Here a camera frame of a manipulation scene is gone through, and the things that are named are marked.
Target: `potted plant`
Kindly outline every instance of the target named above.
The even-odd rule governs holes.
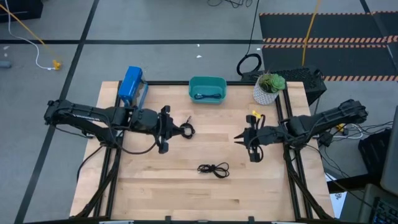
[[[254,86],[254,100],[261,105],[272,103],[278,96],[279,90],[285,89],[285,83],[285,79],[278,74],[261,75]]]

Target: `yellow clip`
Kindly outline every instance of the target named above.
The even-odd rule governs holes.
[[[253,110],[251,112],[254,116],[256,116],[256,118],[260,119],[261,118],[261,114],[257,113],[255,110]]]
[[[52,60],[52,64],[54,65],[54,68],[56,70],[59,70],[61,68],[61,63],[57,62],[56,60]]]
[[[339,132],[342,133],[342,132],[344,131],[344,128],[343,128],[344,125],[345,125],[345,124],[336,125],[337,131],[339,131]]]

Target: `yellow cable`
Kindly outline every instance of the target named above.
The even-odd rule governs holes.
[[[16,17],[12,12],[8,11],[2,4],[0,4],[0,7],[6,11],[8,14],[10,14],[16,21],[19,22],[19,24],[24,27],[26,30],[29,31],[30,34],[32,34],[32,36],[34,36],[40,43],[42,43],[42,45],[50,52],[50,54],[52,54],[59,62],[54,61],[53,60],[53,64],[56,70],[59,69],[59,67],[61,66],[60,62],[60,58],[43,42],[42,39],[40,39],[39,37],[37,37],[22,21],[20,21],[18,19],[18,17]]]
[[[315,6],[315,12],[312,14],[310,27],[308,28],[308,31],[307,31],[307,36],[306,36],[305,39],[304,39],[304,49],[303,49],[303,58],[302,58],[302,61],[301,61],[301,66],[304,66],[304,62],[305,62],[305,49],[307,48],[308,37],[310,36],[312,24],[313,24],[313,21],[314,21],[314,19],[315,19],[315,16],[317,15],[317,12],[318,12],[318,8],[319,8],[320,3],[321,3],[321,0],[318,0],[317,6]]]

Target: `white plant pot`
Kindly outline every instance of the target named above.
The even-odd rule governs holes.
[[[259,80],[261,77],[257,79],[256,85],[254,86],[253,97],[254,100],[261,105],[268,105],[275,101],[275,99],[279,95],[279,91],[276,93],[267,93],[262,90],[259,84]]]

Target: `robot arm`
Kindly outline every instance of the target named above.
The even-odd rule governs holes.
[[[150,109],[109,107],[106,109],[71,103],[67,100],[49,101],[44,114],[46,124],[69,124],[82,131],[84,135],[92,134],[101,144],[117,147],[118,131],[132,131],[155,136],[159,153],[169,150],[166,140],[172,136],[184,134],[184,128],[173,124],[170,117],[170,106],[162,108],[158,114]],[[93,121],[106,124],[102,127]]]
[[[245,128],[243,133],[236,136],[235,139],[243,138],[243,142],[236,143],[246,146],[252,162],[259,162],[258,146],[285,142],[290,146],[302,148],[312,136],[338,124],[363,123],[368,116],[365,109],[360,102],[348,100],[336,108],[314,116],[293,116],[281,121],[278,127],[265,126],[261,128],[258,128],[258,125],[255,126],[255,116],[247,115],[246,121],[250,124],[250,128]]]

